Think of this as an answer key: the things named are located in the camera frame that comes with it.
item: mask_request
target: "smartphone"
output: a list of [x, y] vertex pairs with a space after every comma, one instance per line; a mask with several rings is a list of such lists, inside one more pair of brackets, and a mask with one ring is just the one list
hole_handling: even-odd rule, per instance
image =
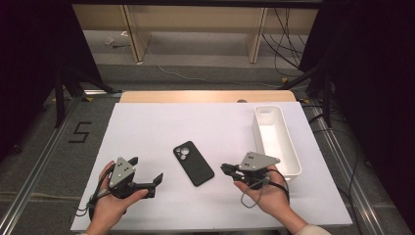
[[214, 172], [192, 141], [173, 149], [173, 154], [186, 171], [193, 185], [200, 186], [214, 177]]

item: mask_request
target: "person's left hand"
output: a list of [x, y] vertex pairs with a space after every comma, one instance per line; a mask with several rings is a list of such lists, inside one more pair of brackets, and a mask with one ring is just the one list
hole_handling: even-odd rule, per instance
[[[100, 179], [113, 164], [114, 162], [109, 162], [105, 166], [100, 173]], [[108, 189], [109, 181], [110, 179], [106, 177], [100, 190]], [[119, 199], [112, 194], [102, 197], [95, 206], [94, 216], [86, 233], [88, 235], [107, 234], [119, 222], [127, 208], [144, 198], [148, 193], [147, 189], [143, 189], [133, 193], [126, 199]]]

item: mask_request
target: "gray floor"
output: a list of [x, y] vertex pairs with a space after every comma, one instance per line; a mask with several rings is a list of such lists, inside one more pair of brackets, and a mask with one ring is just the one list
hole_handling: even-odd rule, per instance
[[[281, 75], [274, 69], [274, 62], [283, 74], [300, 74], [283, 60], [277, 58], [274, 61], [274, 54], [265, 42], [261, 44], [257, 63], [250, 64], [244, 35], [241, 34], [155, 33], [145, 61], [140, 65], [133, 61], [128, 46], [113, 48], [106, 45], [108, 37], [115, 40], [113, 45], [128, 45], [128, 37], [122, 36], [121, 32], [85, 31], [85, 35], [102, 78], [117, 89], [275, 89], [283, 84], [282, 77], [292, 79], [293, 76]], [[298, 38], [293, 40], [296, 49], [301, 51], [302, 43]], [[284, 55], [294, 61], [291, 53], [286, 52]], [[96, 89], [89, 84], [83, 85], [85, 89]], [[306, 98], [305, 85], [306, 82], [293, 89], [297, 98]], [[48, 98], [45, 102], [46, 111], [39, 113], [27, 132], [21, 143], [23, 152], [18, 155], [11, 154], [0, 164], [0, 212], [3, 214], [26, 182], [53, 134], [56, 114], [53, 98], [53, 95]], [[62, 138], [51, 153], [50, 160], [12, 234], [72, 234], [69, 231], [71, 220], [76, 213], [75, 208], [83, 194], [116, 102], [118, 98], [111, 96], [94, 97], [91, 102], [80, 102], [77, 99], [67, 101], [71, 113]], [[312, 105], [319, 104], [315, 99], [311, 102]], [[320, 131], [315, 133], [315, 137], [338, 187], [349, 193], [348, 181], [342, 174], [337, 153], [328, 143], [327, 136], [339, 142], [339, 148], [350, 165], [357, 163], [353, 187], [358, 186], [361, 189], [383, 234], [411, 234], [376, 174], [364, 163], [364, 155], [343, 119], [341, 110], [335, 103], [332, 109], [333, 134], [327, 135], [327, 131]], [[319, 114], [320, 109], [304, 107], [304, 112], [311, 119]], [[70, 140], [80, 138], [73, 134], [80, 121], [91, 122], [82, 125], [82, 131], [89, 132], [89, 135], [85, 143], [70, 143]], [[318, 119], [311, 124], [311, 128], [319, 131], [326, 126]], [[345, 195], [343, 198], [352, 214], [352, 205]], [[362, 212], [367, 211], [359, 210], [355, 198], [353, 204], [362, 233], [374, 234], [361, 216]], [[359, 234], [356, 223], [327, 229], [333, 234]]]

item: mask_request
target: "white plastic container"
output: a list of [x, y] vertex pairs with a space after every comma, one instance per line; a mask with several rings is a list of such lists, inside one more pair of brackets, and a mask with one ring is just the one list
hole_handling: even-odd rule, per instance
[[278, 170], [287, 181], [301, 174], [301, 166], [281, 109], [258, 106], [254, 110], [254, 139], [259, 154], [278, 158]]

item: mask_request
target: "hand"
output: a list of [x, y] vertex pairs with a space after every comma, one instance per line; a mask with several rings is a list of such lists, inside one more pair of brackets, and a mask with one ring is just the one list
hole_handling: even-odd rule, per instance
[[[114, 162], [109, 162], [103, 171], [100, 173], [100, 179], [103, 177], [107, 169], [109, 169]], [[106, 177], [101, 185], [101, 189], [108, 188], [110, 179]], [[111, 228], [116, 225], [125, 213], [127, 208], [140, 199], [145, 197], [149, 191], [147, 189], [137, 191], [126, 199], [119, 199], [112, 194], [104, 196], [98, 200], [95, 207], [94, 216], [91, 223], [86, 230], [88, 235], [107, 234]]]
[[[268, 169], [278, 170], [275, 165], [269, 166]], [[285, 186], [283, 177], [275, 171], [270, 171], [270, 181]], [[267, 184], [262, 189], [253, 190], [241, 181], [235, 181], [234, 184], [255, 202], [259, 199], [257, 205], [262, 211], [280, 221], [292, 234], [295, 234], [307, 225], [307, 222], [291, 209], [287, 196], [282, 189]]]

